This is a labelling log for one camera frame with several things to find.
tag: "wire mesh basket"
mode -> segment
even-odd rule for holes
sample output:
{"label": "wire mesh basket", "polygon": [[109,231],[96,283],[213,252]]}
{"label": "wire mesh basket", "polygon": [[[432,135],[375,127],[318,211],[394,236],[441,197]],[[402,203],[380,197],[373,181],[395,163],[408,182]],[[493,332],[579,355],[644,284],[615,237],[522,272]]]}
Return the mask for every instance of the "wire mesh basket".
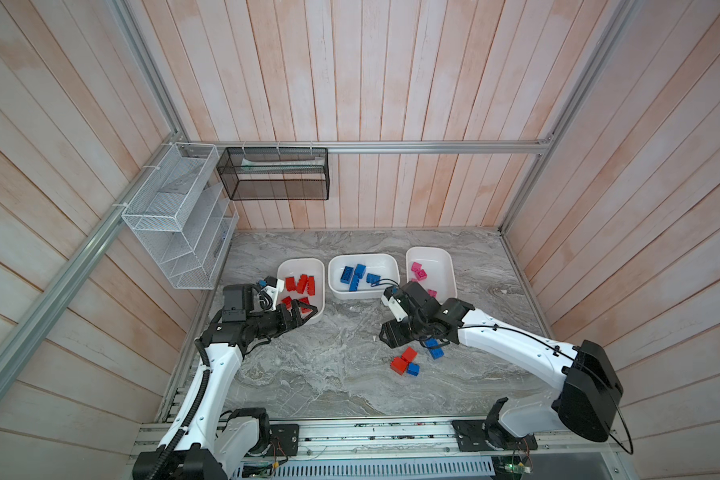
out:
{"label": "wire mesh basket", "polygon": [[232,200],[327,200],[325,148],[228,147],[217,167]]}
{"label": "wire mesh basket", "polygon": [[178,283],[182,274],[205,263],[230,204],[227,198],[221,196],[221,190],[222,185],[215,184],[202,191],[182,231],[134,231],[172,283]]}
{"label": "wire mesh basket", "polygon": [[221,273],[223,264],[222,257],[230,245],[232,232],[237,225],[240,216],[235,212],[235,216],[225,216],[221,218],[216,232],[212,236],[208,251],[203,261],[197,268],[189,270],[179,276],[174,276],[168,280],[175,288],[187,289],[211,289],[216,283],[216,279]]}
{"label": "wire mesh basket", "polygon": [[210,144],[174,144],[123,212],[134,230],[178,232],[219,162]]}

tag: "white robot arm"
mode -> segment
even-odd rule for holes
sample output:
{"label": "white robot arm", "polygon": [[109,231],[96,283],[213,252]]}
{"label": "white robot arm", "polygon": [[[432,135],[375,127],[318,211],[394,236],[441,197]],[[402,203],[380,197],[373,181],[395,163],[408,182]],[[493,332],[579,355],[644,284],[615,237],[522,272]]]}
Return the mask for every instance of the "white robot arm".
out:
{"label": "white robot arm", "polygon": [[[547,383],[549,389],[542,393],[501,398],[494,404],[480,433],[489,446],[512,449],[528,435],[561,429],[594,442],[608,439],[624,390],[601,346],[586,340],[581,346],[556,342],[501,322],[459,299],[441,305],[415,282],[388,287],[382,302],[395,320],[382,325],[379,339],[392,348],[411,341],[429,349],[452,343],[472,346]],[[432,339],[440,343],[425,344]],[[459,432],[464,425],[457,422],[454,427]]]}
{"label": "white robot arm", "polygon": [[[216,437],[227,389],[246,352],[303,325],[317,309],[297,303],[311,311],[301,318],[301,308],[288,312],[283,305],[275,306],[282,282],[268,277],[264,283],[224,289],[224,308],[195,340],[201,359],[186,399],[158,449],[139,455],[134,480],[170,475],[226,480],[247,453],[268,453],[269,419],[263,408],[233,412]],[[258,311],[253,310],[254,291],[262,307]],[[479,427],[454,421],[459,437],[479,437],[473,451],[486,446],[511,450],[523,439],[535,444],[536,432],[566,428],[595,442],[608,439],[623,390],[602,347],[588,341],[582,346],[556,342],[501,322],[455,298],[441,305],[414,282],[390,286],[382,302],[395,316],[379,333],[379,339],[390,347],[411,341],[419,341],[424,348],[471,346],[509,360],[549,386],[536,395],[499,399],[486,420],[477,422]],[[432,339],[438,341],[436,346],[424,344]]]}
{"label": "white robot arm", "polygon": [[[283,288],[282,280],[273,277],[224,288],[224,307],[195,340],[200,361],[184,403],[158,449],[139,454],[134,480],[227,480],[247,453],[274,456],[269,451],[271,431],[264,408],[230,412],[218,438],[216,430],[227,390],[245,354],[304,325],[317,313],[316,307],[297,300],[290,312],[284,305],[276,306]],[[260,310],[254,310],[255,298]],[[303,318],[302,308],[310,310]]]}

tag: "wooden plank wall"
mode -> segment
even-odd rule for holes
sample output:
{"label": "wooden plank wall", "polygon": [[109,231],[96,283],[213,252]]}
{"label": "wooden plank wall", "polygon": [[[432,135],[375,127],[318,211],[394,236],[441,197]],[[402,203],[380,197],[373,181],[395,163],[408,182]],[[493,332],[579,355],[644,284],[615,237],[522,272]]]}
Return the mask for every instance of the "wooden plank wall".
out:
{"label": "wooden plank wall", "polygon": [[720,478],[720,0],[645,3],[508,238],[605,346],[640,476]]}
{"label": "wooden plank wall", "polygon": [[[170,132],[106,2],[0,2],[0,343]],[[123,232],[0,404],[0,478],[115,478],[197,308]]]}
{"label": "wooden plank wall", "polygon": [[[193,140],[545,137],[613,0],[129,0]],[[534,156],[332,156],[240,228],[500,225]]]}

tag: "white wire basket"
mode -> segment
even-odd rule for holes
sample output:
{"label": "white wire basket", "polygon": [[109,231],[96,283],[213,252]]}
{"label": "white wire basket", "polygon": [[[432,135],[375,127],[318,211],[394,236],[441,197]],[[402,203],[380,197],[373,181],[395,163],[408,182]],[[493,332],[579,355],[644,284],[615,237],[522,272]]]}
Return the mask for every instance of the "white wire basket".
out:
{"label": "white wire basket", "polygon": [[123,213],[174,288],[214,287],[240,218],[221,182],[203,189],[218,160],[214,145],[173,145]]}
{"label": "white wire basket", "polygon": [[134,231],[182,231],[218,163],[215,145],[174,144],[128,203],[126,224]]}

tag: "gray marble surface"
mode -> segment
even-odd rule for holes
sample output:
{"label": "gray marble surface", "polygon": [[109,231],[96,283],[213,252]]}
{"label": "gray marble surface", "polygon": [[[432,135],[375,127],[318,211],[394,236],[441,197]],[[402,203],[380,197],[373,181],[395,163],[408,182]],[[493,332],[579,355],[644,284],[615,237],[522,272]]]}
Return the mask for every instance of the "gray marble surface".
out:
{"label": "gray marble surface", "polygon": [[[291,258],[315,257],[326,266],[342,254],[386,253],[404,279],[405,251],[439,246],[452,256],[460,299],[492,316],[541,333],[498,235],[490,230],[352,230],[237,233],[215,294],[221,288],[275,275]],[[226,407],[263,406],[273,418],[481,415],[502,396],[524,396],[541,380],[489,353],[449,346],[432,360],[419,344],[418,377],[398,375],[390,361],[404,347],[378,340],[392,318],[380,300],[338,301],[330,290],[314,324],[288,332],[248,355],[230,387]]]}

